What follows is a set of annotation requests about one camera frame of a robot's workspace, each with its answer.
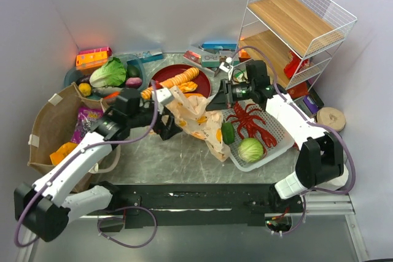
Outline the yellow orange chips bag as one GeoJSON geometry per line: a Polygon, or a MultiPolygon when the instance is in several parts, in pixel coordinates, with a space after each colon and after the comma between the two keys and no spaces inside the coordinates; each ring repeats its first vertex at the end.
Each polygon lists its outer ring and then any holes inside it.
{"type": "Polygon", "coordinates": [[[77,146],[77,143],[67,142],[63,144],[57,151],[51,153],[50,160],[52,165],[56,166],[60,164],[77,146]]]}

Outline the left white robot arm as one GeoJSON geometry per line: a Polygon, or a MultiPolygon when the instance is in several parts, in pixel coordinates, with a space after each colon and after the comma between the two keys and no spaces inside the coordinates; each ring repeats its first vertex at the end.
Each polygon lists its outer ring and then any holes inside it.
{"type": "Polygon", "coordinates": [[[131,129],[148,126],[159,133],[162,131],[156,126],[157,118],[174,97],[169,89],[161,88],[154,92],[153,98],[145,108],[138,90],[122,90],[115,104],[94,122],[80,144],[60,164],[32,185],[23,183],[15,189],[16,246],[23,246],[18,240],[22,226],[50,242],[75,219],[117,204],[119,190],[109,182],[81,193],[71,192],[96,163],[119,145],[132,142],[131,129]]]}

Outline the brown paper grocery bag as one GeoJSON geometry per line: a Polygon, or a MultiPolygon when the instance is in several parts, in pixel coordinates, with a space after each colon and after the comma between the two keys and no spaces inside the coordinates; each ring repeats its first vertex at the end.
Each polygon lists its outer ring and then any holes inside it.
{"type": "Polygon", "coordinates": [[[55,93],[34,121],[28,141],[28,166],[41,175],[46,175],[54,168],[50,154],[71,140],[80,107],[105,111],[109,105],[103,99],[83,97],[75,83],[55,93]]]}

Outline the orange plastic grocery bag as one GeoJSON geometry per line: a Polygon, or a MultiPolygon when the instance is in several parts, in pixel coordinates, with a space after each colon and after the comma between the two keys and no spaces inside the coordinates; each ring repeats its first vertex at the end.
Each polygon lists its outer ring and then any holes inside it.
{"type": "Polygon", "coordinates": [[[173,114],[175,123],[185,133],[205,141],[210,152],[219,161],[225,161],[230,155],[230,148],[223,138],[222,112],[207,111],[209,99],[204,96],[187,97],[177,86],[172,87],[170,92],[174,99],[166,108],[173,114]]]}

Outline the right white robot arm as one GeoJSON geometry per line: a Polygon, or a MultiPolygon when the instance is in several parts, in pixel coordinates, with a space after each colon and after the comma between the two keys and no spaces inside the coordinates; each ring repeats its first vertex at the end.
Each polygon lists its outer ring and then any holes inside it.
{"type": "Polygon", "coordinates": [[[275,183],[274,195],[282,200],[314,189],[344,174],[348,148],[331,127],[307,118],[284,89],[271,82],[264,61],[246,66],[247,81],[234,83],[223,79],[207,110],[233,109],[240,101],[252,100],[271,115],[289,133],[300,149],[293,173],[275,183]]]}

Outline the purple grape snack bag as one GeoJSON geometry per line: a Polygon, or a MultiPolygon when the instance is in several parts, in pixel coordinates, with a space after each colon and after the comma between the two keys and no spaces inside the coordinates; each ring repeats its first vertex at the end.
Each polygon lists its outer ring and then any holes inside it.
{"type": "Polygon", "coordinates": [[[103,116],[101,109],[91,109],[80,107],[78,109],[76,126],[74,128],[71,142],[79,144],[85,135],[90,131],[92,124],[103,116]]]}

